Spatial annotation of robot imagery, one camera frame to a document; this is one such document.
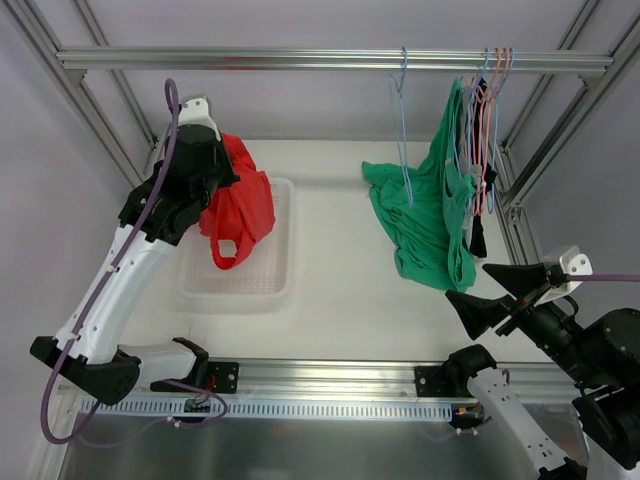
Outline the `red tank top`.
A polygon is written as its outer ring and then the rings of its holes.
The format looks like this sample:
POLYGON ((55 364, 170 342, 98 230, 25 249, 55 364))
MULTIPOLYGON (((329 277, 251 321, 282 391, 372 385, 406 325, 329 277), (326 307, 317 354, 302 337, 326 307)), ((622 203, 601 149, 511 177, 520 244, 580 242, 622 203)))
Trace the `red tank top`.
POLYGON ((238 136, 222 135, 239 180, 215 192, 200 217, 200 234, 209 240, 213 263, 231 270, 271 233, 276 217, 271 183, 238 136))

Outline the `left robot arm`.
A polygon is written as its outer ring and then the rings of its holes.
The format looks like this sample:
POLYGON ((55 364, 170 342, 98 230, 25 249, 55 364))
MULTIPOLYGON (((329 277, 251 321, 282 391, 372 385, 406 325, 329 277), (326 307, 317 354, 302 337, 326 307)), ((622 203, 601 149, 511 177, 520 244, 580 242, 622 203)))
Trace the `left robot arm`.
POLYGON ((156 165, 129 194, 110 253, 83 304, 55 335, 38 336, 30 347, 33 357, 58 367, 62 377, 104 405, 139 387, 196 391, 208 378, 208 352, 186 338, 138 347, 120 342, 156 270, 199 222, 213 194, 239 179, 212 121, 179 125, 165 153, 171 159, 167 174, 156 165))

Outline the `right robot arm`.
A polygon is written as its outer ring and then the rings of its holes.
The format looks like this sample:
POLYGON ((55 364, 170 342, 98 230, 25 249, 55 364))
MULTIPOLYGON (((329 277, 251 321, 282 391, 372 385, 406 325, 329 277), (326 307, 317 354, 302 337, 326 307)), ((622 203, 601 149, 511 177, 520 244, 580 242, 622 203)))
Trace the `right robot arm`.
POLYGON ((488 329, 507 336, 519 330, 573 382, 572 402, 588 444, 581 465, 560 448, 511 389, 505 371, 477 344, 449 355, 438 382, 454 394, 475 398, 518 454, 528 479, 636 479, 639 476, 639 312, 612 310, 588 327, 576 317, 573 284, 594 281, 586 256, 534 265, 486 264, 506 290, 482 299, 449 290, 446 297, 471 339, 488 329))

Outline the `light blue wire hanger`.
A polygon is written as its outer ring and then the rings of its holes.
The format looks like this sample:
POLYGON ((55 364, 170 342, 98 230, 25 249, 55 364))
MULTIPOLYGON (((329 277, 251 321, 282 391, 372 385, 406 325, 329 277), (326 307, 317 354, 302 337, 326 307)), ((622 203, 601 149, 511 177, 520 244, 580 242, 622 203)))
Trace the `light blue wire hanger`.
POLYGON ((399 157, 400 169, 410 207, 414 206, 414 195, 408 165, 407 124, 404 105, 404 83, 408 67, 408 51, 401 47, 400 76, 389 75, 389 95, 391 103, 391 115, 395 132, 396 148, 399 157))

